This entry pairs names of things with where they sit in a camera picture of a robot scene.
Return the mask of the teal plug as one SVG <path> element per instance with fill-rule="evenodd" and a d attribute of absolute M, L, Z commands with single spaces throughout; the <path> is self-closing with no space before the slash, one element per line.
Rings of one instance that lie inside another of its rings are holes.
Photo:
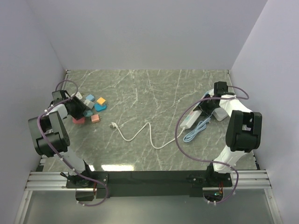
<path fill-rule="evenodd" d="M 91 117 L 91 116 L 93 115 L 93 112 L 90 111 L 90 110 L 87 110 L 87 111 L 84 111 L 83 115 L 84 115 L 85 117 Z"/>

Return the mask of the white triangular socket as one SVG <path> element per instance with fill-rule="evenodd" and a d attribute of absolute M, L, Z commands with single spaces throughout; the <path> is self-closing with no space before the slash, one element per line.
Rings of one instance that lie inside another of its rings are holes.
<path fill-rule="evenodd" d="M 228 117 L 228 113 L 223 108 L 216 108 L 213 112 L 213 116 L 218 120 L 222 121 Z"/>

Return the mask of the pink square plug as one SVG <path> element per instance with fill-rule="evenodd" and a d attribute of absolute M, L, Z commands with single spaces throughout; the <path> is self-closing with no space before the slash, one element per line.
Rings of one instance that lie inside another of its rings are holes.
<path fill-rule="evenodd" d="M 82 117 L 82 118 L 80 118 L 80 119 L 72 118 L 72 122 L 73 122 L 74 124 L 77 124 L 77 125 L 84 124 L 84 123 L 85 123 L 85 117 Z"/>

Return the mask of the white adapter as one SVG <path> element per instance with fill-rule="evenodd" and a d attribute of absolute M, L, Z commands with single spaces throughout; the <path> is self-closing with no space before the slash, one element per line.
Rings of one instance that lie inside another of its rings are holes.
<path fill-rule="evenodd" d="M 86 99 L 86 100 L 84 101 L 84 104 L 85 104 L 86 107 L 89 108 L 89 110 L 92 110 L 93 107 L 94 107 L 94 105 L 95 105 L 94 102 L 92 102 L 92 101 L 90 101 L 90 100 L 88 100 L 88 99 Z"/>

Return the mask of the coral plug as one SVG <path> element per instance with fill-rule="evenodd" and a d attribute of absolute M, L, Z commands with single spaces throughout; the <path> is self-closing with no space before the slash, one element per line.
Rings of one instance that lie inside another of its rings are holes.
<path fill-rule="evenodd" d="M 98 122 L 100 122 L 100 120 L 101 120 L 101 117 L 98 114 L 94 114 L 91 116 L 92 123 L 98 123 Z"/>

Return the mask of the dark blue plug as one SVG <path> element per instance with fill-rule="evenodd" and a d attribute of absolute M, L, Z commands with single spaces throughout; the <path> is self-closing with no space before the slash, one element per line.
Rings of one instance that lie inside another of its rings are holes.
<path fill-rule="evenodd" d="M 106 110 L 107 105 L 100 105 L 100 104 L 96 103 L 94 105 L 94 108 L 95 108 L 95 111 L 100 112 L 100 111 Z"/>

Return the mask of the white power strip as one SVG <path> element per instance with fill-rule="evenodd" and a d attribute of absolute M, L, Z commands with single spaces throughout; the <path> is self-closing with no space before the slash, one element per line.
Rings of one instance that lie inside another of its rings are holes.
<path fill-rule="evenodd" d="M 190 129 L 195 121 L 199 118 L 202 111 L 200 109 L 193 109 L 189 112 L 183 122 L 180 124 L 182 129 Z"/>

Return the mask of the yellow plug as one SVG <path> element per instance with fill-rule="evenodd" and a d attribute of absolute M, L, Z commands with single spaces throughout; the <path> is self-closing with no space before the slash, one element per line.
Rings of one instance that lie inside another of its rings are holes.
<path fill-rule="evenodd" d="M 107 103 L 107 101 L 103 97 L 98 98 L 96 102 L 99 105 L 105 105 Z"/>

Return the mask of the white square plug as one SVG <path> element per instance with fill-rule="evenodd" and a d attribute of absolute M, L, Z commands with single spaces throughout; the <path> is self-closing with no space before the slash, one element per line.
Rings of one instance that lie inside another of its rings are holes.
<path fill-rule="evenodd" d="M 76 96 L 79 100 L 82 100 L 82 99 L 83 99 L 83 97 L 82 97 L 82 95 L 81 95 L 80 92 L 77 92 L 77 93 L 75 94 L 75 96 Z"/>

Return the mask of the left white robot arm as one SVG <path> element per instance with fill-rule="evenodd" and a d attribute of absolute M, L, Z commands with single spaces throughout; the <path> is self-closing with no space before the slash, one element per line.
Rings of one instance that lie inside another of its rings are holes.
<path fill-rule="evenodd" d="M 71 116 L 75 121 L 84 118 L 87 106 L 66 90 L 52 92 L 53 101 L 46 114 L 28 120 L 34 148 L 39 155 L 57 157 L 68 168 L 68 174 L 61 174 L 76 187 L 87 188 L 93 184 L 93 175 L 88 164 L 70 149 L 70 138 L 63 119 Z"/>

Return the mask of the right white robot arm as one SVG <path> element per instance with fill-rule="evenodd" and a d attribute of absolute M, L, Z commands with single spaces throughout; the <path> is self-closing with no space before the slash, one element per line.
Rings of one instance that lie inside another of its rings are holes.
<path fill-rule="evenodd" d="M 261 141 L 262 114 L 244 106 L 228 88 L 226 82 L 214 83 L 214 94 L 204 97 L 199 104 L 205 115 L 212 115 L 221 108 L 229 116 L 226 146 L 206 170 L 205 181 L 210 186 L 216 186 L 224 179 L 241 157 L 259 148 Z"/>

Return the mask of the black base bar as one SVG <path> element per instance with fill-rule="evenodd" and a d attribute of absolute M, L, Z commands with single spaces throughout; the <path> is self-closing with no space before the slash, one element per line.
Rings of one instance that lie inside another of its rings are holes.
<path fill-rule="evenodd" d="M 233 186 L 229 173 L 216 176 L 204 170 L 94 171 L 92 178 L 108 187 L 110 197 L 203 197 L 203 188 L 218 189 Z"/>

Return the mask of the aluminium frame rail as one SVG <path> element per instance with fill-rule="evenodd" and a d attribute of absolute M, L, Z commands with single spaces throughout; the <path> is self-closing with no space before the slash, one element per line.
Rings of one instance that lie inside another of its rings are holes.
<path fill-rule="evenodd" d="M 31 172 L 25 186 L 26 191 L 55 191 L 66 188 L 67 179 L 59 172 Z"/>

